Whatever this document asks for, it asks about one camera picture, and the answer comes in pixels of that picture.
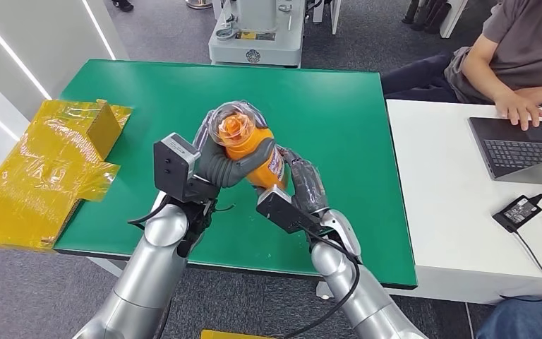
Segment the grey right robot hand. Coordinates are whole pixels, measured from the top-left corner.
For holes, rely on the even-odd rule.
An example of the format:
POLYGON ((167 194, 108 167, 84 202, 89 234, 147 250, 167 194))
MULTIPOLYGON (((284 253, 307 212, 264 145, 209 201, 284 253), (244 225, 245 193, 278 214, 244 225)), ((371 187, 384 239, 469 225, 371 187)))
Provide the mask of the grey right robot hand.
POLYGON ((291 172, 291 182, 294 186, 293 204, 311 215, 322 214, 329 208, 329 203, 316 167, 292 149, 280 146, 279 153, 291 172))

